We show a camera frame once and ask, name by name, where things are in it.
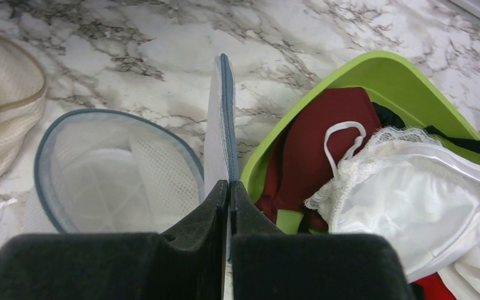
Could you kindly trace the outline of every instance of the bra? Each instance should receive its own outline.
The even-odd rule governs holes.
[[[343,124],[335,131],[360,124]],[[408,282],[453,263],[480,243],[480,166],[421,129],[386,127],[349,149],[334,178],[306,200],[330,233],[369,233],[397,251]]]

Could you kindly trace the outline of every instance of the white strap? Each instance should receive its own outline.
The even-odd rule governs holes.
[[[363,143],[363,139],[367,135],[367,132],[365,131],[365,127],[363,127],[362,124],[355,122],[355,121],[347,121],[347,122],[341,122],[337,123],[333,126],[331,126],[329,129],[326,130],[326,133],[324,135],[324,153],[326,155],[326,158],[328,158],[328,161],[330,163],[330,166],[332,167],[332,173],[334,173],[334,178],[339,179],[338,172],[338,166],[336,165],[336,162],[334,161],[334,158],[332,157],[332,154],[330,154],[330,151],[328,150],[328,139],[330,138],[330,135],[332,133],[335,133],[336,131],[340,131],[343,129],[349,129],[349,128],[356,128],[359,130],[359,136],[354,140],[354,145],[350,147],[347,152],[345,152],[345,155],[343,155],[343,159],[350,159],[354,155],[354,152],[356,151],[357,148],[361,146]]]

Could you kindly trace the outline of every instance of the white satin garment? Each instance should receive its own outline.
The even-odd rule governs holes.
[[[380,130],[359,154],[340,161],[337,176],[306,204],[331,233],[386,238],[413,282],[480,243],[480,166],[419,129],[402,136]]]
[[[480,243],[438,273],[456,299],[480,300]]]

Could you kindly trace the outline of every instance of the marble countertop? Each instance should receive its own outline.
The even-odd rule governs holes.
[[[49,78],[45,115],[0,179],[0,246],[21,232],[34,153],[66,111],[132,112],[203,158],[219,53],[233,64],[241,166],[302,95],[378,49],[408,58],[480,132],[480,26],[433,0],[5,0],[0,35],[34,54]]]

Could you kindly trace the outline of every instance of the beige mesh bag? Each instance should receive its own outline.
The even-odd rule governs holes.
[[[45,75],[36,60],[0,37],[0,177],[44,111]]]

